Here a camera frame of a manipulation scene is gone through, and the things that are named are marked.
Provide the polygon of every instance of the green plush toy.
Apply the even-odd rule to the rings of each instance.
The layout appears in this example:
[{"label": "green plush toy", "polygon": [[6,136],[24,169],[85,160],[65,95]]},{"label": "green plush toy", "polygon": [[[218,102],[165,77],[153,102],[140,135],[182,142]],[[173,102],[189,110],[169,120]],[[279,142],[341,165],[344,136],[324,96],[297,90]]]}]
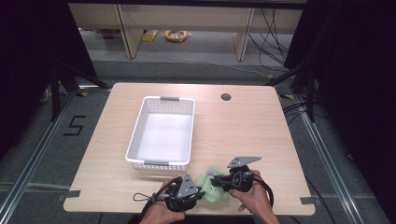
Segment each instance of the green plush toy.
[{"label": "green plush toy", "polygon": [[222,187],[213,187],[210,179],[213,178],[214,175],[224,175],[224,173],[216,167],[210,166],[206,170],[205,175],[196,182],[196,185],[201,187],[202,191],[205,192],[204,198],[212,203],[228,200],[228,192],[225,192]]}]

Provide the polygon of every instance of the human hand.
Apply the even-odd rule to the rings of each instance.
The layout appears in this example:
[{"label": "human hand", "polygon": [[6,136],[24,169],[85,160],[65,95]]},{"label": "human hand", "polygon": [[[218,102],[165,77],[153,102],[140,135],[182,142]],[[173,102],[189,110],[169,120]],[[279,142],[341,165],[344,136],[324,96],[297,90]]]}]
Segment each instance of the human hand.
[{"label": "human hand", "polygon": [[[250,172],[260,176],[259,171],[250,170]],[[253,181],[253,185],[248,192],[230,189],[229,193],[242,203],[238,208],[239,212],[247,209],[250,213],[259,217],[265,224],[279,223],[272,210],[267,191],[259,182]]]},{"label": "human hand", "polygon": [[[165,186],[167,182],[163,182],[160,189]],[[164,200],[152,204],[145,216],[142,218],[140,224],[169,224],[179,220],[183,220],[186,216],[185,212],[172,212],[166,207]]]}]

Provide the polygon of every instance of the basket handle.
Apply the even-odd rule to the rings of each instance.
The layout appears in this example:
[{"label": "basket handle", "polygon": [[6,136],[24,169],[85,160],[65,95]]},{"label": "basket handle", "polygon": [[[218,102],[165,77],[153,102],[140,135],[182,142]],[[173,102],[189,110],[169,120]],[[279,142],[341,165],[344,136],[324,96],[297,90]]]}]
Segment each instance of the basket handle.
[{"label": "basket handle", "polygon": [[179,97],[172,97],[172,96],[160,96],[161,101],[180,101]]},{"label": "basket handle", "polygon": [[144,161],[143,163],[145,165],[164,165],[164,166],[169,165],[169,161]]}]

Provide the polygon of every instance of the gray floor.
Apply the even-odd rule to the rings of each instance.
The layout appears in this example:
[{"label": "gray floor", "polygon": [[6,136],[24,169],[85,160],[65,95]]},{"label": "gray floor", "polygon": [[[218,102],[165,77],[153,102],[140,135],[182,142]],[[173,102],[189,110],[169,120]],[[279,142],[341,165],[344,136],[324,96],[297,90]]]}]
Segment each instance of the gray floor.
[{"label": "gray floor", "polygon": [[[84,31],[81,34],[99,78],[109,84],[117,81],[159,81],[262,85],[268,81],[269,75],[277,77],[282,74],[260,66],[259,52],[251,41],[247,43],[245,60],[238,62],[234,54],[231,34],[191,32],[191,36],[185,42],[170,43],[164,40],[163,32],[160,31],[154,45],[149,42],[142,43],[133,60],[126,59],[121,40],[104,40],[100,34],[91,31]],[[255,34],[253,38],[259,41],[261,37]],[[284,46],[288,46],[291,38],[291,35],[280,35],[279,41]],[[277,50],[271,47],[267,49],[281,58]],[[273,69],[284,70],[278,63],[265,57],[262,57],[262,63]],[[81,84],[89,84],[85,80],[78,81]],[[290,93],[291,82],[292,78],[277,85],[278,93]],[[126,223],[132,216],[131,214],[67,213],[63,210],[63,201],[60,199],[72,184],[108,95],[108,91],[90,91],[85,97],[74,97],[8,223]],[[295,100],[280,99],[280,102],[282,106],[287,106],[294,104]],[[1,160],[0,200],[5,199],[12,184],[17,181],[24,165],[38,145],[40,136],[50,124],[50,108],[50,101],[44,102],[37,108],[20,143]],[[320,135],[346,187],[351,192],[364,222],[389,223],[354,162],[346,159],[344,144],[332,122],[326,119],[326,111],[320,105],[315,105],[315,113]],[[297,115],[287,116],[287,121],[290,122],[290,133],[304,173],[324,198],[336,223],[349,223],[317,148],[305,128],[303,118]],[[84,119],[76,120],[76,123],[84,125],[84,128],[78,136],[65,136],[65,133],[76,131],[68,127],[74,116],[85,116]],[[317,198],[318,195],[312,188],[310,189],[314,198]],[[323,204],[318,204],[316,208],[317,212],[313,216],[297,217],[297,219],[301,223],[332,223]],[[290,217],[279,217],[279,219],[281,223],[296,223]]]}]

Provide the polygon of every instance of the round hole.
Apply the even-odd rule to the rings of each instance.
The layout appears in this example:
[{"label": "round hole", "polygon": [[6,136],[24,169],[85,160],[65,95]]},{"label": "round hole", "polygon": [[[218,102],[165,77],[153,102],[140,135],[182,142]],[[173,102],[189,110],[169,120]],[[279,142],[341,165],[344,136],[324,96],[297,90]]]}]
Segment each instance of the round hole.
[{"label": "round hole", "polygon": [[223,93],[223,94],[221,95],[221,99],[222,99],[223,101],[229,101],[229,100],[231,100],[231,95],[228,94],[228,93]]}]

